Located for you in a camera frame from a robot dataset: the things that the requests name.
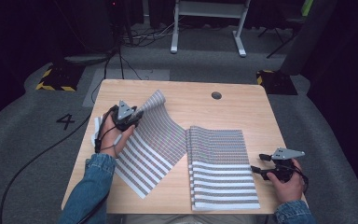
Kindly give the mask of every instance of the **hand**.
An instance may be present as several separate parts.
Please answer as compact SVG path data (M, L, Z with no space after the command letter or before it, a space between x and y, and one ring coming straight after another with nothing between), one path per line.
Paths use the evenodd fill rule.
M292 162L301 171L301 167L298 161L292 159ZM301 175L294 172L292 178L286 183L281 182L281 180L279 180L273 173L267 173L267 176L274 185L278 200L281 203L288 203L301 199L304 190L304 181Z
M100 153L105 153L112 156L113 158L117 158L118 154L123 150L124 146L126 146L126 142L133 134L134 129L135 129L135 125L132 125L130 126L129 129L127 129L125 132L122 133L121 130L115 128L115 123L112 120L112 112L111 112L111 114L107 116L101 132L101 136L104 135L101 148L106 148L106 149L101 150ZM120 141L117 143L115 148L113 148L114 142L121 134L122 136Z

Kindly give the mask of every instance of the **black wire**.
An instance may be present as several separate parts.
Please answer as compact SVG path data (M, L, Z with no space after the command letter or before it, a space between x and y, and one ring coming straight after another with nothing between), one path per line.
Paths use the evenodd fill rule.
M98 130L98 137L97 139L102 141L103 139L101 138L101 132L103 130L103 126L104 126L104 123L107 119L107 117L110 115L110 113L113 111L113 107L109 108L109 110L103 115L103 120L101 121L101 125L100 125L100 128Z
M132 32L135 32L136 33L136 35L132 35L132 38L138 38L138 37L141 37L141 36L149 36L149 35L153 35L155 32L153 32L153 33L149 33L149 34L147 34L146 32L148 31L148 30L150 30L150 28L147 28L143 33L141 33L140 35L138 34L138 32L136 31L136 30L131 30L131 33Z
M105 136L107 133L109 133L110 131L114 130L115 128L116 128L116 126L113 127L113 128L111 128L111 129L109 129L108 131L106 131L106 133L104 133L103 136L101 137L101 141L104 139L104 136Z
M127 62L127 60L125 60L122 56L120 56L120 58L121 58L122 60L124 60L124 62L127 63L127 65L129 66L129 68L132 69L132 71L135 73L135 75L136 75L140 80L142 80L142 79L138 76L138 73L135 71L135 69L133 69L133 68L130 66L130 63Z
M135 35L135 36L132 37L132 38L142 37L142 38L138 39L138 43L137 43L137 44L131 45L131 44L128 43L128 42L124 42L123 45L126 46L126 47L129 47L129 48L146 47L146 46L148 46L148 45L153 44L156 40L160 40L160 39L164 38L166 35L168 35L168 34L163 35L162 32L165 32L165 31L166 31L167 33L169 33L171 30L173 30L173 27L169 27L168 29L167 29L167 28L163 28L163 29L160 29L160 30L158 30L158 31L154 30L154 32L149 33L149 34L147 34L147 35L145 35L145 32L146 32L146 31L145 31L142 35Z
M0 224L3 223L3 212L4 212L4 205L5 205L5 200L6 200L6 196L7 193L11 187L11 185L13 184L13 182L16 180L17 176L19 176L19 174L25 169L27 168L32 162L34 162L36 159L38 159L40 156L42 156L43 154L45 154L46 152L48 152L49 150L51 150L52 148L56 147L57 145L59 145L60 143L62 143L63 141L65 141L66 139L68 139L70 136L72 136L72 134L76 133L86 122L87 120L89 120L91 117L91 114L89 114L86 119L78 126L76 127L71 133L69 133L68 135L66 135L62 140L58 141L57 143L55 143L54 145L52 145L51 147L48 147L47 149L43 150L41 153L37 154L35 157L33 157L30 161L28 161L24 166L21 167L21 169L11 178L10 182L7 185L7 188L5 189L5 193L2 197L2 201L1 201L1 205L0 205Z
M264 224L268 224L269 223L269 215L266 215L266 219L264 219Z
M121 61L121 49L118 49L118 57L120 58L121 77L124 79L123 62Z
M100 208L103 206L103 203L106 201L107 197L109 196L109 191L107 192L107 194L103 197L102 200L100 200L98 202L98 204L92 208L91 211L89 211L88 214L86 214L85 217L83 217L83 219L81 219L79 222L77 222L77 224L83 224L86 223L87 220L89 220L89 218L91 218L98 210L100 210Z
M106 68L107 65L109 64L110 60L114 57L115 55L111 55L110 58L106 61L104 69L103 69L103 79L101 79L100 83L98 83L98 85L95 87L95 89L92 91L91 93L91 101L95 104L94 99L92 98L92 96L94 95L94 92L98 89L99 86L101 86L101 84L103 83L103 81L106 79Z

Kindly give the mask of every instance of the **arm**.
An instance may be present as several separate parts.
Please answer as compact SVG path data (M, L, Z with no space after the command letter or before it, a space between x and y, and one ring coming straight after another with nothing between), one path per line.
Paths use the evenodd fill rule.
M293 163L301 170L298 161L293 159ZM286 183L282 183L273 173L268 173L267 176L274 185L278 200L281 203L275 212L278 223L316 223L315 218L310 213L305 202L301 201L302 192L304 190L304 181L301 175L293 173L292 178Z
M111 116L107 116L103 125L102 146L100 153L93 154L86 162L86 172L83 179L72 190L71 195L62 210L59 223L78 223L97 204L99 204L109 192L113 174L116 167L116 157L123 150L127 140L133 134L134 126L122 133L120 141L115 147L113 143L121 134L121 131L114 128L115 124ZM104 203L89 220L92 223L104 223L106 219L106 204Z

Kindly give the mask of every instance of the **wooden table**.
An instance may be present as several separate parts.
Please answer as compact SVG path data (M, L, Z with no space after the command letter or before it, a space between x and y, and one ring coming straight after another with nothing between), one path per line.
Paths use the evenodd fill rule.
M94 153L91 135L94 118L124 100L129 106L141 106L156 90L166 97L170 117L183 128L197 125L206 129L241 129L250 163L261 168L273 162L258 159L259 153L271 155L277 147L285 147L277 121L264 89L258 85L216 84L197 82L105 80L100 88L91 119L77 156L74 171L62 207L70 192L84 174L85 160ZM212 92L222 94L220 100ZM279 205L274 188L260 175L254 175L260 209L193 212L190 205L187 155L169 171L158 185L141 199L118 175L114 176L108 198L108 213L115 214L272 214Z

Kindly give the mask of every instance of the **black equipment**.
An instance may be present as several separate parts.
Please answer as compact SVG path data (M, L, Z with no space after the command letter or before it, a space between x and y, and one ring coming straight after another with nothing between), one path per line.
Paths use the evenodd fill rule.
M308 185L308 178L292 162L292 158L300 156L305 156L305 153L303 151L279 147L272 155L259 154L262 161L272 160L275 163L274 169L262 170L255 166L251 166L251 168L254 173L263 176L264 180L269 180L267 173L273 173L283 182L289 181L292 178L293 172L296 172L303 177L305 184Z
M114 128L125 132L127 129L130 128L131 125L135 125L135 127L138 127L139 121L142 118L143 114L144 111L136 111L136 106L129 107L124 101L121 100L119 101L118 105L114 105L113 107L111 107L109 111L104 115L103 121L100 125L100 129L95 136L95 153L99 153L101 151L101 143L103 141L102 138L104 136L104 133L101 133L101 131L103 129L107 116L112 116L112 120L115 123ZM120 141L120 139L121 135L115 140L113 146L115 146L118 141Z

